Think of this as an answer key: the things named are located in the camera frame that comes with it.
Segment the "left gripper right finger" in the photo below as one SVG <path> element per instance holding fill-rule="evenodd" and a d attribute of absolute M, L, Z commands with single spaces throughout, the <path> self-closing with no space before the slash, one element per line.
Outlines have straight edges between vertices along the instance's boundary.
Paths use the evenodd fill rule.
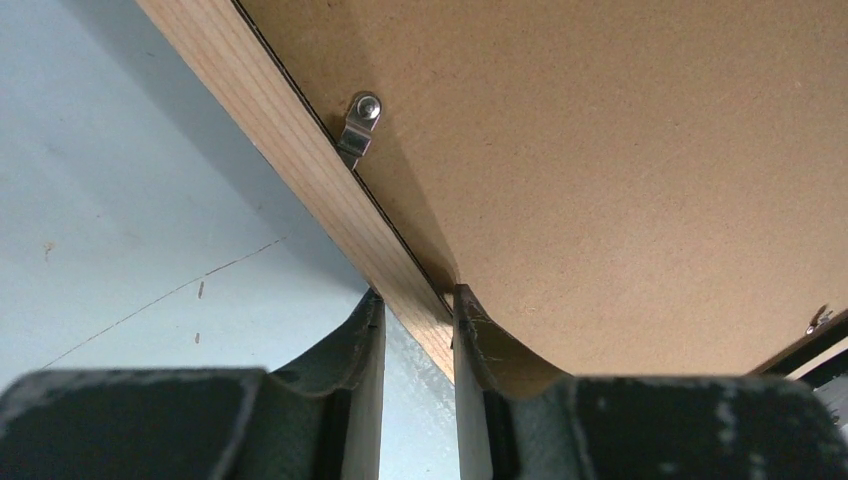
<path fill-rule="evenodd" d="M 847 373 L 824 353 L 839 314 L 741 376 L 574 376 L 453 293 L 464 479 L 843 479 L 847 412 L 821 389 Z"/>

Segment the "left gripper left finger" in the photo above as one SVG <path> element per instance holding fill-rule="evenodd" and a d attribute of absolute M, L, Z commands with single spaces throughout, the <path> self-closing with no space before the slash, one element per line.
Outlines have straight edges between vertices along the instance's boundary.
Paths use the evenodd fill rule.
<path fill-rule="evenodd" d="M 285 366 L 43 370 L 1 397 L 5 479 L 375 479 L 385 306 Z"/>

